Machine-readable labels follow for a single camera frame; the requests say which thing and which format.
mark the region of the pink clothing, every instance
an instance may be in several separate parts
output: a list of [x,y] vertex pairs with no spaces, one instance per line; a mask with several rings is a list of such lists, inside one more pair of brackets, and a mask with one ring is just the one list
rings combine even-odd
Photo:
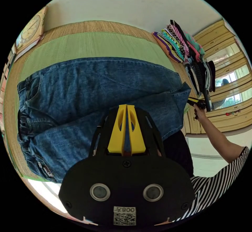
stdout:
[[188,43],[188,45],[190,46],[190,48],[195,52],[195,59],[196,59],[196,61],[197,62],[200,62],[201,61],[201,59],[200,59],[200,54],[199,54],[199,52],[195,49],[195,47],[192,45],[192,44],[190,44],[190,42],[188,42],[187,41],[187,43]]

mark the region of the person's arm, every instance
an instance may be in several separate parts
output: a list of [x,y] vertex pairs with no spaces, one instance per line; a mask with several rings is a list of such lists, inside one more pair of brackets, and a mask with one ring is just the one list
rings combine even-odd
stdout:
[[234,144],[227,140],[222,132],[220,132],[212,122],[206,117],[205,111],[199,109],[197,105],[194,105],[195,114],[198,116],[198,121],[204,128],[211,144],[217,150],[217,152],[226,160],[227,163],[231,163],[237,159],[244,147]]

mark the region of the jeans label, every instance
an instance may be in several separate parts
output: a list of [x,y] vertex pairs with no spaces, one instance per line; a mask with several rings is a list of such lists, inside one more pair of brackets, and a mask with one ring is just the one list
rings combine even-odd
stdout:
[[41,169],[43,169],[45,171],[45,173],[49,176],[49,177],[53,177],[53,174],[50,172],[50,170],[45,166],[45,165],[41,165],[40,162],[38,162],[39,167]]

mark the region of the blue denim jeans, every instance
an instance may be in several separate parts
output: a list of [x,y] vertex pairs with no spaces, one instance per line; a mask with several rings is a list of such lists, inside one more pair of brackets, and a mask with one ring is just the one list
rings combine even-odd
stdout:
[[[165,139],[183,127],[191,89],[177,73],[130,58],[64,61],[35,72],[17,86],[18,141],[32,172],[61,183],[87,158],[102,116],[120,104],[148,111]],[[130,149],[128,135],[125,150]]]

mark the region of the striped shirt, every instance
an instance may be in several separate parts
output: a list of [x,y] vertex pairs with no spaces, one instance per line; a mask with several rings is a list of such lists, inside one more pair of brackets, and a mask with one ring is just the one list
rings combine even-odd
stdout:
[[176,221],[196,214],[217,201],[235,181],[248,155],[249,149],[245,147],[236,160],[222,168],[215,176],[210,178],[192,177],[191,181],[195,192],[195,199],[184,216]]

